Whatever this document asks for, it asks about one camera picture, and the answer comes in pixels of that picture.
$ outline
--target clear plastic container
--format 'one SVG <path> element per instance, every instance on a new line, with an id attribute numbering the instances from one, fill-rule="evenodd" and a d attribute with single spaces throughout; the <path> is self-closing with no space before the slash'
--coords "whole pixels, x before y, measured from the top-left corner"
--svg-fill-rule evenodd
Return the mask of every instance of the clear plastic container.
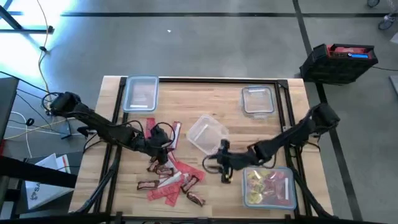
<path id="1" fill-rule="evenodd" d="M 242 183 L 245 207 L 285 210 L 296 208 L 293 173 L 287 167 L 245 168 Z"/>
<path id="2" fill-rule="evenodd" d="M 187 139 L 207 155 L 216 153 L 227 138 L 228 129 L 208 115 L 201 116 L 187 133 Z"/>
<path id="3" fill-rule="evenodd" d="M 266 86 L 242 88 L 241 104 L 243 113 L 251 118 L 266 118 L 275 110 L 271 89 Z"/>
<path id="4" fill-rule="evenodd" d="M 159 77 L 152 75 L 130 76 L 126 80 L 123 111 L 151 113 L 156 110 L 159 94 Z"/>

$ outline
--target wooden table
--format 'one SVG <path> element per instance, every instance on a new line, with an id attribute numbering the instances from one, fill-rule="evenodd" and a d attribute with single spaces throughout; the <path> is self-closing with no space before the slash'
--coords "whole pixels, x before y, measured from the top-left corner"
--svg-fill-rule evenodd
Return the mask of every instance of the wooden table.
<path id="1" fill-rule="evenodd" d="M 120 77 L 104 77 L 99 93 L 96 112 L 111 120 L 118 92 Z M 307 96 L 301 79 L 288 79 L 290 97 L 296 122 L 305 116 L 309 109 Z M 266 120 L 245 117 L 239 105 L 239 94 L 242 84 L 220 83 L 161 83 L 159 87 L 159 105 L 154 114 L 129 114 L 128 120 L 138 119 L 143 125 L 146 118 L 154 117 L 157 122 L 173 123 L 180 121 L 182 129 L 175 156 L 190 166 L 201 169 L 205 156 L 185 137 L 187 131 L 203 115 L 208 114 L 229 129 L 231 149 L 245 151 L 246 146 L 260 139 L 270 139 L 280 134 L 278 111 Z M 121 121 L 123 111 L 119 114 Z M 83 156 L 70 211 L 80 208 L 98 184 L 101 166 L 105 154 L 105 143 L 96 145 Z M 323 208 L 332 213 L 320 152 L 313 146 L 305 146 L 302 159 L 309 189 Z M 148 173 L 149 156 L 128 149 L 123 149 L 119 174 L 114 195 L 112 213 L 123 212 L 126 217 L 208 217 L 208 218 L 284 218 L 285 214 L 293 215 L 286 210 L 258 210 L 243 207 L 241 190 L 242 172 L 234 172 L 232 184 L 220 182 L 220 175 L 206 174 L 203 182 L 193 187 L 207 204 L 201 208 L 180 194 L 175 207 L 166 205 L 165 198 L 149 202 L 146 191 L 137 191 L 140 180 L 158 179 Z M 277 154 L 277 166 L 286 166 L 284 149 Z M 304 206 L 300 188 L 296 185 L 300 213 Z M 105 211 L 108 189 L 105 189 L 101 211 Z"/>

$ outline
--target container lid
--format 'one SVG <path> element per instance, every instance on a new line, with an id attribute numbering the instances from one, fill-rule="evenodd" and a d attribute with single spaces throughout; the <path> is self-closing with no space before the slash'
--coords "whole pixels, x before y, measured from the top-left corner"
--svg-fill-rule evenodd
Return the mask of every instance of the container lid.
<path id="1" fill-rule="evenodd" d="M 201 116 L 187 133 L 187 139 L 207 155 L 216 153 L 227 138 L 228 129 L 208 115 Z"/>
<path id="2" fill-rule="evenodd" d="M 242 88 L 242 101 L 245 113 L 272 113 L 275 110 L 271 89 L 266 86 Z"/>
<path id="3" fill-rule="evenodd" d="M 151 112 L 157 107 L 159 78 L 152 75 L 130 76 L 124 92 L 124 112 Z"/>
<path id="4" fill-rule="evenodd" d="M 243 203 L 249 208 L 296 208 L 292 171 L 287 167 L 266 169 L 248 167 L 243 170 Z"/>

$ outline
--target wheel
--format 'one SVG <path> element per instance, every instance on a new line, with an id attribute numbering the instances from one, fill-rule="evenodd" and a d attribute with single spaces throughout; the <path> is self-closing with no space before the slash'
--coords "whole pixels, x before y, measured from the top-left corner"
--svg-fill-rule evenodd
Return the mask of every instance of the wheel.
<path id="1" fill-rule="evenodd" d="M 394 23 L 394 21 L 391 21 L 391 20 L 383 20 L 383 21 L 379 22 L 379 29 L 386 30 L 386 29 L 390 28 L 393 23 Z"/>
<path id="2" fill-rule="evenodd" d="M 379 3 L 380 3 L 380 0 L 368 0 L 369 7 L 377 6 Z"/>

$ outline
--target plastic container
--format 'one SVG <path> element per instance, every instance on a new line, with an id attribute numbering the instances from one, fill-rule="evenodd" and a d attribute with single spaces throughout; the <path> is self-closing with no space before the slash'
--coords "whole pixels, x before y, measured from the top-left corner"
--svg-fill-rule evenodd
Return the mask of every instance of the plastic container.
<path id="1" fill-rule="evenodd" d="M 227 138 L 228 129 L 208 115 L 201 116 L 187 133 L 187 139 L 207 155 L 216 153 Z"/>
<path id="2" fill-rule="evenodd" d="M 159 95 L 159 77 L 152 75 L 130 76 L 126 80 L 123 111 L 151 113 L 156 110 Z"/>
<path id="3" fill-rule="evenodd" d="M 266 86 L 242 88 L 241 104 L 243 113 L 250 118 L 266 118 L 275 111 L 271 89 Z"/>
<path id="4" fill-rule="evenodd" d="M 296 208 L 293 173 L 287 167 L 245 168 L 242 189 L 245 207 L 285 210 Z"/>

